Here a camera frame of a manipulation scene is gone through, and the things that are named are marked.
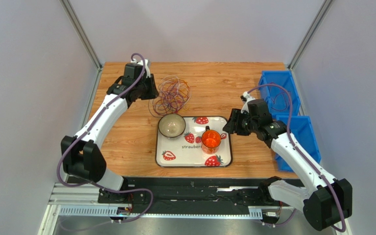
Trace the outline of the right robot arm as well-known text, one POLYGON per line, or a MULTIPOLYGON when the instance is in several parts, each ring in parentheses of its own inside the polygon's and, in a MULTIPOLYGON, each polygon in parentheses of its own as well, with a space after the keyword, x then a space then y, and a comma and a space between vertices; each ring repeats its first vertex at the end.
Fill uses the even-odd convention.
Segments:
POLYGON ((302 212, 317 231, 342 224, 353 214, 353 187, 347 179, 337 179, 323 169, 300 145, 281 120, 274 120, 263 99, 244 103, 243 109, 233 108, 223 131, 248 136, 252 133, 278 154, 292 168, 304 187, 271 177, 259 184, 260 200, 271 204, 279 201, 302 212))

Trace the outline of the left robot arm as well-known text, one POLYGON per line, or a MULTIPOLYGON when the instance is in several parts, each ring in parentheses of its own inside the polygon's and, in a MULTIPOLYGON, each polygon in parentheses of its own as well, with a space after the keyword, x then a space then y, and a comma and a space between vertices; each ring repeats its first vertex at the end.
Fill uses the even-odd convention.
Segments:
POLYGON ((74 136, 62 139, 58 171, 101 189, 121 191, 125 178, 107 168, 101 147, 118 118, 133 102, 155 99, 158 94, 149 60, 133 60, 126 64, 124 74, 108 88, 102 104, 89 122, 74 136))

